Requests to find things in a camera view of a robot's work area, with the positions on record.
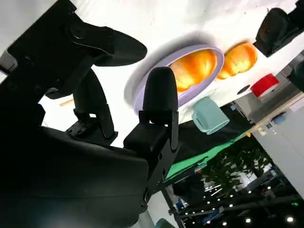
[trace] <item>white wall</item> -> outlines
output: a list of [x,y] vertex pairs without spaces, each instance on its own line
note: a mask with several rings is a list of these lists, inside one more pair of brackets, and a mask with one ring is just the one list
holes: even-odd
[[265,136],[259,132],[254,136],[304,197],[304,108],[288,111],[284,122],[266,131]]

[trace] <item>orange fruit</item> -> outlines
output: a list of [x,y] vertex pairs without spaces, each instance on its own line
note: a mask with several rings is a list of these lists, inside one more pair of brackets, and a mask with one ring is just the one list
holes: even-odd
[[170,66],[176,79],[177,91],[185,92],[192,85],[198,85],[209,77],[217,65],[217,57],[212,50],[201,50],[188,54]]

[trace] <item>white surface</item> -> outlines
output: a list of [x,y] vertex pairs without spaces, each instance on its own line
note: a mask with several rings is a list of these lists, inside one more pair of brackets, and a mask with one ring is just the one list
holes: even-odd
[[[54,0],[1,0],[0,51],[5,50],[54,2]],[[207,43],[225,52],[241,41],[254,41],[268,9],[280,7],[289,12],[295,7],[296,0],[74,0],[73,2],[78,7],[77,14],[86,22],[109,26],[124,32],[138,39],[148,48],[147,57],[140,63],[115,68],[94,67],[104,88],[115,130],[119,132],[113,145],[122,146],[123,139],[138,123],[138,117],[132,108],[132,94],[149,68],[169,53],[188,45]],[[235,100],[239,97],[236,93],[242,87],[252,85],[268,73],[276,75],[303,49],[304,34],[301,34],[270,58],[258,53],[258,62],[249,72],[222,82],[213,82],[200,97],[182,107],[180,121],[190,120],[191,106],[199,98],[210,95],[219,106]],[[47,112],[44,120],[46,125],[65,130],[76,121],[72,104],[59,107],[60,103],[68,99],[71,97],[56,101],[47,98],[41,100]]]
[[159,191],[156,194],[151,196],[151,199],[148,204],[148,211],[152,218],[154,224],[158,222],[161,218],[166,219],[173,226],[178,227],[174,216],[168,214],[169,207],[166,203],[165,198],[162,195],[162,192]]
[[300,99],[299,101],[295,102],[293,105],[291,105],[289,108],[293,111],[296,112],[300,108],[304,107],[304,98]]
[[280,125],[267,129],[267,134],[254,136],[292,183],[299,194],[304,197],[303,164],[304,164],[304,108],[296,112],[289,111]]

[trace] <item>white table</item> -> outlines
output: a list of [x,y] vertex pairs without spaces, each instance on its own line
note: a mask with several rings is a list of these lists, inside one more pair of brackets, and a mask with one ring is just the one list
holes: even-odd
[[[0,7],[0,51],[46,11],[55,0],[2,0]],[[188,45],[207,43],[224,52],[233,45],[255,41],[257,30],[268,9],[280,7],[286,12],[296,0],[74,0],[77,14],[88,23],[109,26],[124,32],[148,48],[147,57],[137,64],[121,67],[93,67],[108,103],[115,130],[114,146],[138,123],[133,111],[133,92],[143,75],[167,54]],[[270,58],[258,53],[258,62],[248,72],[213,82],[204,92],[180,108],[180,123],[190,120],[192,105],[209,95],[219,106],[241,95],[237,92],[268,73],[277,74],[304,49],[304,34]],[[41,100],[46,110],[45,124],[60,130],[76,121],[73,104],[59,104],[71,97]]]

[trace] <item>orange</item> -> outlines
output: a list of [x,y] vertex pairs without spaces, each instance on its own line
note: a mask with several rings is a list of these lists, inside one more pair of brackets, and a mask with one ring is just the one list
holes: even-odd
[[217,78],[224,80],[238,73],[246,72],[250,70],[256,62],[256,48],[251,43],[237,45],[225,55],[223,69]]
[[212,50],[201,50],[186,55],[170,66],[174,72],[177,91],[182,93],[192,85],[198,85],[209,77],[217,65],[217,57]]

